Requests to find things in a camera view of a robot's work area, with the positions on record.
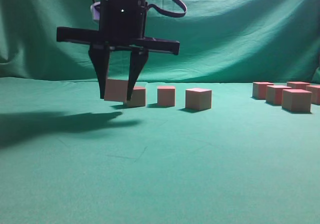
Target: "pink cube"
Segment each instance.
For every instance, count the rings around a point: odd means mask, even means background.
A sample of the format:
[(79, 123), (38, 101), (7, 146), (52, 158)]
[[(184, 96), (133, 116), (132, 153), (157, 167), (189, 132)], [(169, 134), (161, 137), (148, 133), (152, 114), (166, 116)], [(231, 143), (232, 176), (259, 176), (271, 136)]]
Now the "pink cube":
[(310, 113), (312, 92), (301, 89), (288, 89), (283, 90), (282, 96), (282, 108), (292, 112)]
[(107, 79), (105, 83), (104, 100), (126, 101), (128, 80)]
[(212, 90), (192, 88), (185, 91), (185, 107), (193, 110), (206, 110), (212, 107)]
[(291, 89), (291, 87), (285, 85), (268, 85), (266, 88), (265, 101), (269, 104), (281, 105), (282, 93), (285, 89)]
[(312, 92), (311, 102), (320, 105), (320, 85), (309, 85), (306, 90)]
[(306, 90), (307, 86), (310, 85), (310, 83), (299, 82), (299, 81), (289, 81), (287, 82), (286, 85), (292, 87), (293, 89)]
[(267, 95), (267, 86), (273, 85), (270, 82), (254, 82), (252, 89), (252, 97), (258, 100), (265, 100)]
[(125, 101), (128, 107), (142, 107), (146, 106), (147, 90), (145, 87), (136, 86), (133, 88), (131, 100)]
[(176, 105), (176, 88), (175, 86), (159, 86), (157, 88), (157, 104), (159, 106), (175, 106)]

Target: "wooden block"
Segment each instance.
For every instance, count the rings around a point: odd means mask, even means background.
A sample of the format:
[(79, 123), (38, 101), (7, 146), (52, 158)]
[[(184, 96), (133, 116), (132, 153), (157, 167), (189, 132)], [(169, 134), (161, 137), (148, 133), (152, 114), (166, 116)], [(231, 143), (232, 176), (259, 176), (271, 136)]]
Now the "wooden block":
[(312, 92), (301, 89), (288, 89), (283, 90), (282, 96), (282, 108), (292, 112), (310, 113)]
[(267, 86), (273, 85), (270, 82), (254, 82), (252, 88), (252, 97), (258, 100), (265, 100), (267, 95)]
[(291, 89), (291, 87), (285, 85), (268, 85), (266, 88), (265, 101), (269, 104), (281, 105), (282, 94), (285, 89)]
[(309, 85), (306, 90), (312, 92), (311, 102), (320, 105), (320, 85)]
[(293, 89), (306, 90), (307, 86), (310, 85), (310, 83), (299, 82), (299, 81), (289, 81), (289, 82), (287, 82), (286, 85), (289, 87), (292, 87)]
[(128, 107), (142, 107), (146, 106), (147, 90), (144, 87), (136, 86), (133, 88), (132, 97), (130, 101), (125, 101)]
[(193, 110), (206, 110), (212, 107), (212, 90), (192, 88), (185, 91), (185, 107)]
[(128, 80), (107, 79), (105, 81), (104, 100), (125, 102), (128, 89)]
[(157, 104), (159, 106), (175, 106), (176, 105), (176, 88), (175, 86), (158, 86), (157, 88)]

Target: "green tablecloth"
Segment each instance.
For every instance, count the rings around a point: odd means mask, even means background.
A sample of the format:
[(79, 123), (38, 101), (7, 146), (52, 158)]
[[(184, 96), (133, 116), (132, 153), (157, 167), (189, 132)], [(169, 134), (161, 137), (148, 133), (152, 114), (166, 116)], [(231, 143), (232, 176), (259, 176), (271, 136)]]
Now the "green tablecloth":
[[(320, 106), (189, 83), (157, 108), (163, 84), (123, 109), (97, 83), (0, 79), (0, 223), (320, 223)], [(193, 87), (212, 109), (184, 109)]]

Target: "green fabric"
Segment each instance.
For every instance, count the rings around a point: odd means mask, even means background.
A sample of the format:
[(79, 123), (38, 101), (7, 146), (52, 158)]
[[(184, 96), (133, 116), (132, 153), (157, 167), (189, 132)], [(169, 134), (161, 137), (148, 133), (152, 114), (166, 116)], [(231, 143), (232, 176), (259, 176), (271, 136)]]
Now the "green fabric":
[[(180, 11), (169, 0), (148, 0)], [(178, 40), (179, 56), (150, 56), (140, 81), (320, 83), (319, 0), (183, 0), (186, 17), (148, 14), (150, 37)], [(94, 80), (88, 46), (56, 43), (56, 27), (97, 29), (91, 0), (0, 0), (0, 76)], [(129, 54), (110, 75), (126, 78)]]
[[(252, 84), (176, 83), (176, 106), (121, 109), (97, 83), (0, 79), (0, 223), (319, 224), (320, 106)], [(186, 88), (212, 109), (184, 110)]]

